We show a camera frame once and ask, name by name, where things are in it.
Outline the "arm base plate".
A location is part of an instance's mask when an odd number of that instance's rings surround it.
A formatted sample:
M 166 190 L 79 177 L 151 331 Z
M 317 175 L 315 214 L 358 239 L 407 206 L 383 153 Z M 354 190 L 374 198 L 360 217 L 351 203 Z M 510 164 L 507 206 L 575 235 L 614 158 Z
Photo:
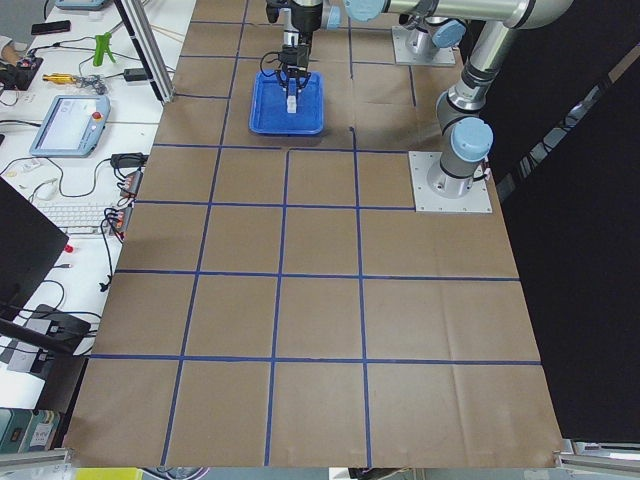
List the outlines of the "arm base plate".
M 394 26 L 391 30 L 395 63 L 408 66 L 453 67 L 453 46 L 437 42 L 428 31 Z
M 482 168 L 466 179 L 447 175 L 441 152 L 409 151 L 415 211 L 437 214 L 491 214 L 493 209 Z

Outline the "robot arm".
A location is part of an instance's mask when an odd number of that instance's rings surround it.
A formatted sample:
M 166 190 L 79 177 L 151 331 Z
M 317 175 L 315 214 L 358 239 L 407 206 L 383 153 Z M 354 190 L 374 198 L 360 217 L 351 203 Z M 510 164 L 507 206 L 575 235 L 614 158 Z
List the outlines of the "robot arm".
M 283 25 L 279 50 L 263 59 L 274 65 L 261 73 L 273 77 L 285 95 L 296 99 L 310 83 L 309 63 L 313 35 L 344 25 L 342 15 L 358 29 L 390 29 L 395 62 L 408 65 L 453 65 L 453 48 L 463 40 L 467 23 L 461 19 L 430 16 L 422 1 L 267 1 L 269 23 Z
M 488 92 L 519 29 L 546 26 L 572 5 L 570 1 L 345 1 L 348 16 L 369 22 L 383 13 L 419 17 L 482 20 L 485 26 L 460 80 L 442 93 L 437 118 L 445 137 L 440 160 L 427 173 L 430 188 L 456 199 L 475 182 L 474 173 L 493 143 L 490 126 L 478 118 Z

